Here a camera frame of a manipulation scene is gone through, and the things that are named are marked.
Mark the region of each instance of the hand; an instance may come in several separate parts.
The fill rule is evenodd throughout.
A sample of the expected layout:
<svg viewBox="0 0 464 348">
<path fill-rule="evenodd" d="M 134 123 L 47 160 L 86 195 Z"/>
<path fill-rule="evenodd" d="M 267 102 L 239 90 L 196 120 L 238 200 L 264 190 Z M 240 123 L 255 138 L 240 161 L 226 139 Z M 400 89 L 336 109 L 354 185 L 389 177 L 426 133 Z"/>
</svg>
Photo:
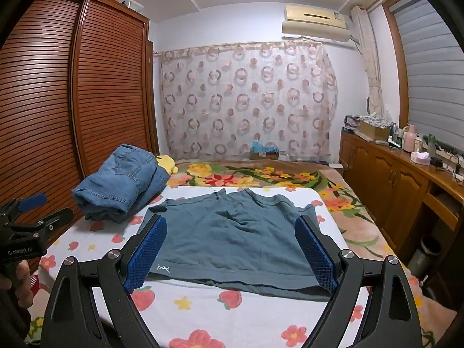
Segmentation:
<svg viewBox="0 0 464 348">
<path fill-rule="evenodd" d="M 29 273 L 29 264 L 26 260 L 23 260 L 18 264 L 18 267 L 16 267 L 16 277 L 21 281 L 21 285 L 15 291 L 16 297 L 18 297 L 18 305 L 23 309 L 27 309 L 32 306 L 34 296 L 31 291 L 31 274 Z M 0 275 L 0 289 L 9 290 L 10 288 L 10 279 Z"/>
</svg>

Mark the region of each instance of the sheer curtain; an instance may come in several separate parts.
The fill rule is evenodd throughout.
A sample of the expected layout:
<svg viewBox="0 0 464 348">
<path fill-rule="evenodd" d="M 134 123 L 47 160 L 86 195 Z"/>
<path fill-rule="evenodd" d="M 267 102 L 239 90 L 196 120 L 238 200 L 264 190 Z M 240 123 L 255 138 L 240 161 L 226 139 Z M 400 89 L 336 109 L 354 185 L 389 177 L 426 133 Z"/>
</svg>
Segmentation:
<svg viewBox="0 0 464 348">
<path fill-rule="evenodd" d="M 338 89 L 320 43 L 235 43 L 163 52 L 161 59 L 174 159 L 247 159 L 258 139 L 291 159 L 329 160 Z"/>
<path fill-rule="evenodd" d="M 367 80 L 369 82 L 369 111 L 384 116 L 382 89 L 380 88 L 379 56 L 372 24 L 367 11 L 359 6 L 355 6 L 351 10 L 351 17 L 358 33 L 361 53 L 366 63 Z"/>
</svg>

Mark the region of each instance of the wardrobe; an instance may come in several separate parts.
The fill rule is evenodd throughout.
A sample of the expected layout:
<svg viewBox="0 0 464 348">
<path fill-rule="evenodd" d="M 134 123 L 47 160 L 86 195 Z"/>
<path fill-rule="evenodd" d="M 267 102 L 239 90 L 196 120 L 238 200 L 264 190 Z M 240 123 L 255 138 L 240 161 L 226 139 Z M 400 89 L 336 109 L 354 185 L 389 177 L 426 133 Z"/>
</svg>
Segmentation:
<svg viewBox="0 0 464 348">
<path fill-rule="evenodd" d="M 18 222 L 78 220 L 71 189 L 120 144 L 157 152 L 152 71 L 146 17 L 114 0 L 31 5 L 0 50 L 0 203 L 48 202 Z"/>
</svg>

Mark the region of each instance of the gray blind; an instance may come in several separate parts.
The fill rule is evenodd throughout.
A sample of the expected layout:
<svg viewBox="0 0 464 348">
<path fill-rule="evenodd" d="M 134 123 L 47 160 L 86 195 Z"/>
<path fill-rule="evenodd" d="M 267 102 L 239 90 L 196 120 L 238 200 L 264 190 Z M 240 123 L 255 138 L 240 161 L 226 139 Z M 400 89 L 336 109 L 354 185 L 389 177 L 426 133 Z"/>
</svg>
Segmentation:
<svg viewBox="0 0 464 348">
<path fill-rule="evenodd" d="M 427 0 L 392 5 L 405 53 L 409 122 L 464 150 L 464 54 Z"/>
</svg>

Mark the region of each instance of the trash can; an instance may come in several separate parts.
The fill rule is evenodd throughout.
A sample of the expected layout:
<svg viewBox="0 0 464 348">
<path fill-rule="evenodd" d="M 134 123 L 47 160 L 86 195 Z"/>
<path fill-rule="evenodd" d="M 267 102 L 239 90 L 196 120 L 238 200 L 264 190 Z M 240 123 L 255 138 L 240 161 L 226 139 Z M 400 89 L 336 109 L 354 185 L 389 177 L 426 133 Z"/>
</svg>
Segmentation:
<svg viewBox="0 0 464 348">
<path fill-rule="evenodd" d="M 441 254 L 441 245 L 434 237 L 425 235 L 420 240 L 420 246 L 412 256 L 407 268 L 419 280 L 427 274 L 433 262 Z"/>
</svg>

